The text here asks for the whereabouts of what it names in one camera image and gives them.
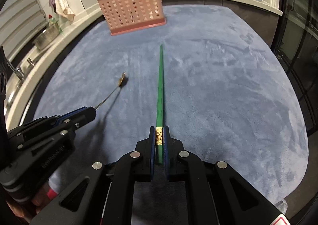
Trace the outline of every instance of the white towel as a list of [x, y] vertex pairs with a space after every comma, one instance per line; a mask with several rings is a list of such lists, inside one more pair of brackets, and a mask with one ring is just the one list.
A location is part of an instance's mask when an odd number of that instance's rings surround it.
[[75, 14], [70, 9], [67, 0], [55, 0], [56, 4], [56, 13], [62, 17], [67, 18], [70, 21], [74, 20]]

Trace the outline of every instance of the plastic bottle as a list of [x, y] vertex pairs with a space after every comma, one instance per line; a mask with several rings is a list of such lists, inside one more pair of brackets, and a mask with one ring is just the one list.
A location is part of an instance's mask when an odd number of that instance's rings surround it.
[[52, 24], [55, 24], [57, 21], [55, 18], [52, 17], [52, 15], [49, 15], [49, 26]]
[[[57, 23], [57, 22], [58, 22], [58, 20], [56, 20], [55, 18], [53, 18], [52, 15], [49, 15], [49, 26], [50, 26], [50, 25], [53, 25], [53, 24], [55, 24], [55, 23]], [[62, 33], [62, 29], [61, 29], [61, 27], [59, 26], [59, 24], [58, 24], [58, 29], [59, 29], [59, 32]]]

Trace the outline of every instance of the pink utensil holder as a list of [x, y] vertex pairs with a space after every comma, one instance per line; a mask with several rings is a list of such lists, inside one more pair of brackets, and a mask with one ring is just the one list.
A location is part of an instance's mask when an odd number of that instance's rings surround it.
[[161, 0], [97, 0], [111, 35], [166, 24]]

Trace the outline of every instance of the fuzzy mat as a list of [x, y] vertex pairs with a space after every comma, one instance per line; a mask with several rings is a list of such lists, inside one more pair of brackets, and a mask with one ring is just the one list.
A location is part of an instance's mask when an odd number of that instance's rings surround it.
[[[155, 126], [159, 47], [164, 48], [165, 124], [171, 137], [202, 160], [228, 162], [273, 204], [302, 180], [308, 161], [295, 92], [265, 42], [226, 7], [165, 6], [167, 24], [111, 36], [92, 28], [54, 74], [35, 118], [95, 107], [129, 77], [80, 128], [76, 151], [50, 178], [60, 192], [95, 161], [135, 149]], [[187, 224], [185, 188], [136, 183], [132, 224]]]

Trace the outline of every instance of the metal screw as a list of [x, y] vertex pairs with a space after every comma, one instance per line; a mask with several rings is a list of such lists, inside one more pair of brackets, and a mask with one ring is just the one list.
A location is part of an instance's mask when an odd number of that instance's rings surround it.
[[139, 158], [140, 157], [140, 152], [139, 151], [133, 151], [130, 156], [132, 158]]
[[66, 130], [63, 130], [63, 131], [60, 132], [61, 135], [65, 135], [67, 133], [68, 133], [68, 131], [66, 131]]
[[186, 158], [187, 156], [189, 156], [189, 152], [182, 150], [181, 152], [179, 152], [179, 156], [182, 158]]
[[219, 161], [219, 162], [217, 163], [217, 166], [218, 166], [219, 168], [226, 168], [226, 167], [227, 167], [227, 163], [224, 162], [224, 161]]
[[95, 162], [95, 163], [92, 165], [92, 168], [97, 170], [97, 169], [100, 169], [102, 166], [103, 166], [102, 163], [100, 163], [100, 162]]

